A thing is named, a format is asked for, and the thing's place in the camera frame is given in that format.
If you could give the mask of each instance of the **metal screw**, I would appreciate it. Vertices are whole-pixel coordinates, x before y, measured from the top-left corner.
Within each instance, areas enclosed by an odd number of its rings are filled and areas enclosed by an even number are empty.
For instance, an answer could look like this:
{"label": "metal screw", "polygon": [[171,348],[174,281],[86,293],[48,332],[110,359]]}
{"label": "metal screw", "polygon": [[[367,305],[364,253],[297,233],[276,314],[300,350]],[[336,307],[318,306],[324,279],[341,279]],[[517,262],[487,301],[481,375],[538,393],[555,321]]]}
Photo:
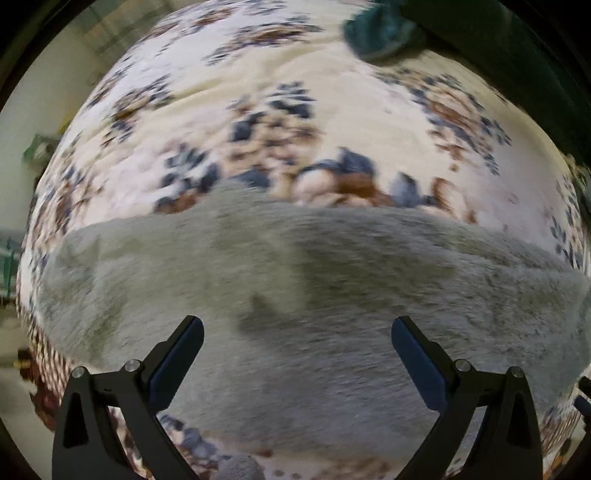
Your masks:
{"label": "metal screw", "polygon": [[519,367],[511,367],[511,375],[513,375],[515,378],[522,378],[523,370]]}
{"label": "metal screw", "polygon": [[456,368],[460,372],[468,372],[468,371],[470,371],[472,366],[468,360],[464,360],[463,358],[460,358],[459,360],[456,360]]}
{"label": "metal screw", "polygon": [[72,376],[74,378],[80,378],[85,373],[86,373],[86,368],[84,368],[84,367],[76,367],[74,370],[72,370]]}
{"label": "metal screw", "polygon": [[141,363],[139,360],[127,360],[125,363],[125,369],[128,372],[137,372]]}

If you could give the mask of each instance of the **floor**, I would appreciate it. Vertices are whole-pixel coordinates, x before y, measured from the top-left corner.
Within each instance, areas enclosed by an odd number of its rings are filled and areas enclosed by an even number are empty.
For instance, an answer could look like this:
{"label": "floor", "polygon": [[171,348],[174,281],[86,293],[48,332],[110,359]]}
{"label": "floor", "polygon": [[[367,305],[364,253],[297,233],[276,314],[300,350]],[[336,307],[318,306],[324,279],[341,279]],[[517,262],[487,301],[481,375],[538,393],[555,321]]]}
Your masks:
{"label": "floor", "polygon": [[16,316],[13,307],[0,310],[0,417],[29,465],[42,480],[50,480],[53,434],[33,411],[29,399],[33,386],[16,369],[4,367],[27,344]]}

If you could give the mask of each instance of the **dark green fabric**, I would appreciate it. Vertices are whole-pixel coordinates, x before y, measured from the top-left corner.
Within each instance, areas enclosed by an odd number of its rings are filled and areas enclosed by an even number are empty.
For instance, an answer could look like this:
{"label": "dark green fabric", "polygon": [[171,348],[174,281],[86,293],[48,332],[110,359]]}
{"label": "dark green fabric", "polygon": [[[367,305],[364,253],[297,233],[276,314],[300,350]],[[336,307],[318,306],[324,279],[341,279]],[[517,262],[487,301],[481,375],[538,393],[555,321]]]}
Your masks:
{"label": "dark green fabric", "polygon": [[510,10],[497,0],[381,0],[345,24],[345,39],[362,59],[370,61],[375,54],[382,56],[388,45],[398,42],[396,52],[413,45],[401,34],[406,21],[457,48],[522,107],[562,152],[591,165],[587,96]]}

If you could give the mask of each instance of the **floral fabric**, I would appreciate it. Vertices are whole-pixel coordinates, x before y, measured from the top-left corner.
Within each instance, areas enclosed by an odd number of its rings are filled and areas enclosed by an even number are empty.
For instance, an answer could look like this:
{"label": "floral fabric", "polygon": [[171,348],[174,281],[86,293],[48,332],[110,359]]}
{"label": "floral fabric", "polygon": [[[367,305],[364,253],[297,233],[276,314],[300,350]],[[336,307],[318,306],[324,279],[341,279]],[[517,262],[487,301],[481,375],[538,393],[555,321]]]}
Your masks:
{"label": "floral fabric", "polygon": [[[357,59],[340,27],[365,5],[192,5],[160,21],[96,87],[38,184],[18,282],[36,379],[58,401],[76,359],[53,349],[35,306],[53,249],[93,223],[181,212],[220,179],[307,207],[422,209],[504,231],[589,275],[574,173],[548,137],[457,61],[429,51],[381,68]],[[130,461],[149,477],[113,417]],[[204,477],[236,452],[198,426],[160,420]],[[578,421],[571,398],[542,416],[547,472]],[[251,453],[267,478],[369,480],[400,469]]]}

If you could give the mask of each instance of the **floral bedsheet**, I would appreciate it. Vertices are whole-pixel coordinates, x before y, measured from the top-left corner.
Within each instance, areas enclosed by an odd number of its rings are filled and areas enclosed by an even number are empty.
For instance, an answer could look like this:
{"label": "floral bedsheet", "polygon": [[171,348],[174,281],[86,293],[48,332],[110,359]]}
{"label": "floral bedsheet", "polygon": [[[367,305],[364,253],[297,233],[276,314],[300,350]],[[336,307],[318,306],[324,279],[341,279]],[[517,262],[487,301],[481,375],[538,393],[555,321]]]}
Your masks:
{"label": "floral bedsheet", "polygon": [[[35,308],[52,250],[93,223],[181,212],[220,179],[307,207],[423,209],[502,230],[589,275],[573,173],[550,139],[456,60],[425,51],[378,68],[357,59],[340,27],[367,4],[198,3],[161,20],[96,87],[39,182],[18,282],[42,385],[37,410],[49,426],[75,365],[53,349]],[[570,400],[541,419],[547,476],[579,421]],[[130,461],[149,477],[113,415]],[[202,478],[232,455],[197,426],[161,421]],[[400,470],[380,459],[250,453],[267,478],[370,480]]]}

